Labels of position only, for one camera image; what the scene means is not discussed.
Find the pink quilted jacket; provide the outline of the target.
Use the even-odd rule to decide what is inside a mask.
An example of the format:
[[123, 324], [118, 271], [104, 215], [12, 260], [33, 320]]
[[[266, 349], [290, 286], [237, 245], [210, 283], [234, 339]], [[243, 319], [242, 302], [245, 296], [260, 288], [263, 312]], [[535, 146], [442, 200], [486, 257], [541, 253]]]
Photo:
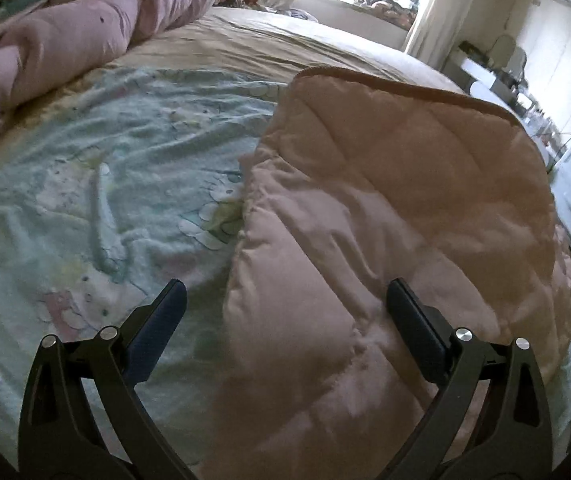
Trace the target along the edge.
[[370, 479], [435, 396], [385, 308], [534, 348], [571, 412], [571, 251], [538, 148], [503, 108], [336, 67], [281, 94], [246, 177], [205, 479]]

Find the light blue cartoon blanket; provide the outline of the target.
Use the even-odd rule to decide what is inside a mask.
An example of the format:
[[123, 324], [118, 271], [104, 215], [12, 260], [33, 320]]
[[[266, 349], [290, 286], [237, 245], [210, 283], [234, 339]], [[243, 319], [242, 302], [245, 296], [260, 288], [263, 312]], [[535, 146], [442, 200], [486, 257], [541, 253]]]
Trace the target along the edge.
[[182, 281], [189, 304], [139, 398], [189, 464], [211, 442], [241, 158], [282, 84], [201, 68], [94, 70], [0, 144], [0, 452], [16, 458], [39, 341], [95, 336]]

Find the white vanity desk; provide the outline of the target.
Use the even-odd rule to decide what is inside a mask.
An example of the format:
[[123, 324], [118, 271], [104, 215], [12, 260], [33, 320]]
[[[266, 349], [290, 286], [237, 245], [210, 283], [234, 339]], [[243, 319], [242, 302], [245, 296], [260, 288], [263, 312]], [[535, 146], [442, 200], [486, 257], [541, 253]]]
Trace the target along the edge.
[[519, 86], [511, 84], [511, 74], [491, 70], [474, 61], [460, 48], [453, 48], [447, 56], [442, 73], [474, 99], [496, 104], [517, 118], [540, 151], [548, 172], [555, 164], [555, 155], [543, 140], [550, 122], [537, 102]]

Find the vanity mirror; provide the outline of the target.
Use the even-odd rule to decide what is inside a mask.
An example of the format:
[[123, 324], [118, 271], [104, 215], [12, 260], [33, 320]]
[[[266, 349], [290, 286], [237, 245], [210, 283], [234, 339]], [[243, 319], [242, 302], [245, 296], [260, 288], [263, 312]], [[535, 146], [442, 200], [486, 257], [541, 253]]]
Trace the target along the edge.
[[492, 70], [502, 70], [517, 80], [524, 78], [527, 55], [512, 36], [500, 35], [487, 55]]

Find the pink rolled duvet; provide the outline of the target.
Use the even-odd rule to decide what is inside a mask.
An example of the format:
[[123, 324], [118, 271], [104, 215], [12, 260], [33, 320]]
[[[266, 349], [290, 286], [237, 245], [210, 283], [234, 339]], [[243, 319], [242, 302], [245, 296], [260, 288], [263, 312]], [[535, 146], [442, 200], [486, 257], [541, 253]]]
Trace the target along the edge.
[[0, 136], [25, 102], [107, 64], [216, 0], [49, 0], [0, 24]]

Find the tan bed sheet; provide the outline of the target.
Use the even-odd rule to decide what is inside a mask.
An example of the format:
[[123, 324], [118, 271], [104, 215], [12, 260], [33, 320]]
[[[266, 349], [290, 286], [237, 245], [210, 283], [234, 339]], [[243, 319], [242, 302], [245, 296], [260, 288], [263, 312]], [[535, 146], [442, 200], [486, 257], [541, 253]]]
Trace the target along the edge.
[[235, 176], [281, 89], [317, 65], [453, 90], [433, 68], [348, 32], [216, 8], [18, 106], [0, 136], [0, 172], [13, 164], [11, 181], [57, 190], [86, 188], [103, 162], [119, 178], [153, 180], [180, 164]]

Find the right cream curtain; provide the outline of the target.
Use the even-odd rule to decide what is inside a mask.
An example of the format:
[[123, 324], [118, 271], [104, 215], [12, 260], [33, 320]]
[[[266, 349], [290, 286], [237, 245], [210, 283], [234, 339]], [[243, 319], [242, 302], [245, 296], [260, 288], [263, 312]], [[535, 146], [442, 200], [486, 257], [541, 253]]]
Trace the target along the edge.
[[403, 50], [432, 68], [441, 68], [473, 0], [420, 0]]

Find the items on window sill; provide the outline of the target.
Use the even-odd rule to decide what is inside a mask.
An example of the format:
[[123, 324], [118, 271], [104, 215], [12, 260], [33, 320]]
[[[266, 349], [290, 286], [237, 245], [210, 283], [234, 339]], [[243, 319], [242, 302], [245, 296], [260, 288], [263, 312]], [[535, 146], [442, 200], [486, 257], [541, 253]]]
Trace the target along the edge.
[[345, 8], [356, 12], [366, 13], [379, 20], [391, 23], [406, 32], [415, 24], [418, 9], [411, 4], [404, 6], [397, 0], [319, 0], [332, 3], [335, 6], [345, 6]]

